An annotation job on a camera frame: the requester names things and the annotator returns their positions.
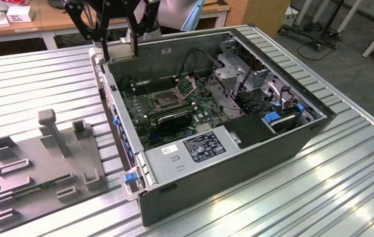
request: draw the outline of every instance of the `power supply label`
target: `power supply label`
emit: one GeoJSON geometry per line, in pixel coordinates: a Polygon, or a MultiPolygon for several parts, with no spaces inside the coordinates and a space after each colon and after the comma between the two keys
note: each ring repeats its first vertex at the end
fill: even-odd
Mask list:
{"type": "Polygon", "coordinates": [[[214,132],[209,132],[183,141],[193,160],[199,163],[226,152],[226,149],[214,132]]]}

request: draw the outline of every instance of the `white sticker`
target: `white sticker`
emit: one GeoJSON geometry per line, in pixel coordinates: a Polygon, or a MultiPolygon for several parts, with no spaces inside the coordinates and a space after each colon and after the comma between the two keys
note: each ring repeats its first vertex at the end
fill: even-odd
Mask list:
{"type": "Polygon", "coordinates": [[[18,29],[18,30],[14,30],[15,32],[27,32],[27,31],[38,31],[39,29],[38,28],[26,28],[26,29],[18,29]]]}
{"type": "Polygon", "coordinates": [[[162,55],[169,54],[169,53],[171,53],[171,52],[173,52],[173,49],[171,49],[171,48],[165,48],[165,49],[162,50],[162,55]]]}
{"type": "Polygon", "coordinates": [[[162,148],[162,152],[163,152],[163,155],[167,155],[173,152],[177,152],[178,151],[178,148],[177,148],[177,145],[170,145],[169,147],[163,147],[162,148]]]}

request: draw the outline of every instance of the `small circuit board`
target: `small circuit board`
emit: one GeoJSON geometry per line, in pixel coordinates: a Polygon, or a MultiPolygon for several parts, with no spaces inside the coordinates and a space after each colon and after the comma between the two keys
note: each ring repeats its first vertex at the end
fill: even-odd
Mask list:
{"type": "Polygon", "coordinates": [[[203,132],[229,120],[203,79],[186,76],[174,81],[173,86],[167,80],[162,83],[165,86],[157,87],[158,82],[153,86],[133,82],[131,89],[122,93],[146,150],[203,132]]]}

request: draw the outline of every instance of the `green circuit board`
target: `green circuit board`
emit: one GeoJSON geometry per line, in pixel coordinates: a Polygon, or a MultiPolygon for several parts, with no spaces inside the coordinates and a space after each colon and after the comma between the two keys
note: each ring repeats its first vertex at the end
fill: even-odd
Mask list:
{"type": "Polygon", "coordinates": [[[205,124],[206,127],[209,125],[210,128],[214,128],[229,119],[217,101],[210,96],[205,80],[197,79],[195,85],[197,89],[193,92],[193,84],[185,80],[178,85],[178,91],[173,87],[154,92],[147,89],[149,92],[143,95],[135,95],[133,90],[122,93],[125,105],[146,150],[197,134],[199,125],[205,124]],[[191,94],[181,99],[179,95],[186,96],[189,92],[191,94]],[[157,133],[158,119],[183,112],[193,113],[190,125],[165,134],[157,133]]]}

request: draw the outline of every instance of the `robotic arm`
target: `robotic arm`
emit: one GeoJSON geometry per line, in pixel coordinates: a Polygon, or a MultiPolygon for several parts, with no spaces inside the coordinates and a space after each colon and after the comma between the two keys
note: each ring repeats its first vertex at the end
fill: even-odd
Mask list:
{"type": "Polygon", "coordinates": [[[64,8],[74,24],[86,40],[93,40],[103,49],[105,60],[109,61],[107,27],[111,18],[126,18],[130,33],[130,44],[138,56],[138,41],[145,33],[159,29],[159,25],[183,31],[195,29],[205,0],[64,0],[64,8]],[[97,12],[97,24],[90,28],[82,20],[87,4],[97,12]]]}

